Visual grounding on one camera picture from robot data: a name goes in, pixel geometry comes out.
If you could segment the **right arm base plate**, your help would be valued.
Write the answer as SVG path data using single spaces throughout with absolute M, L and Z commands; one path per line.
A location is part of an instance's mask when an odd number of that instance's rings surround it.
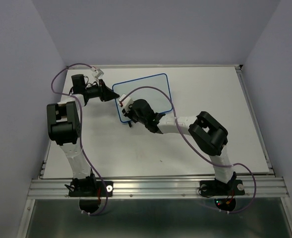
M 203 197 L 245 195 L 242 180 L 238 179 L 228 184 L 217 180 L 202 180 L 199 183 L 198 192 Z

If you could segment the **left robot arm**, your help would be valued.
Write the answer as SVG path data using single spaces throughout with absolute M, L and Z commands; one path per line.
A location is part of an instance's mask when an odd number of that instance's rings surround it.
M 64 94 L 62 101 L 47 105 L 49 138 L 64 152 L 72 169 L 72 181 L 65 186 L 70 197 L 97 197 L 102 193 L 102 183 L 96 181 L 81 145 L 81 116 L 82 108 L 90 99 L 99 98 L 102 102 L 108 102 L 119 98 L 106 86 L 103 74 L 95 70 L 92 73 L 93 83 L 86 82 L 83 74 L 73 75 L 71 92 Z

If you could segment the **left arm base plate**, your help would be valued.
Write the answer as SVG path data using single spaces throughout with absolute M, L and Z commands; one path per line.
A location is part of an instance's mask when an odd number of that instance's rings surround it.
M 105 197 L 106 191 L 100 180 L 73 179 L 70 184 L 64 185 L 69 197 Z

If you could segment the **blue framed whiteboard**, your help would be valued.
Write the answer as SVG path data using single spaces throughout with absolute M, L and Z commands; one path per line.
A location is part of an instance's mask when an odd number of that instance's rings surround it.
M 169 102 L 172 99 L 169 79 L 165 73 L 115 83 L 112 86 L 112 90 L 122 96 L 139 87 L 141 89 L 130 95 L 132 100 L 146 100 L 156 113 L 168 113 L 172 111 L 172 106 Z

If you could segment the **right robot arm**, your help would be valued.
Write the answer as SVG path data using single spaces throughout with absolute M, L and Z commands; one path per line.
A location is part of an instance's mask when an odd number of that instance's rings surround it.
M 203 188 L 204 192 L 229 194 L 234 186 L 236 173 L 227 154 L 228 131 L 209 113 L 195 117 L 176 117 L 156 113 L 144 99 L 130 97 L 119 102 L 123 115 L 134 123 L 139 122 L 151 133 L 179 133 L 191 136 L 199 149 L 209 156 L 215 171 L 215 180 Z

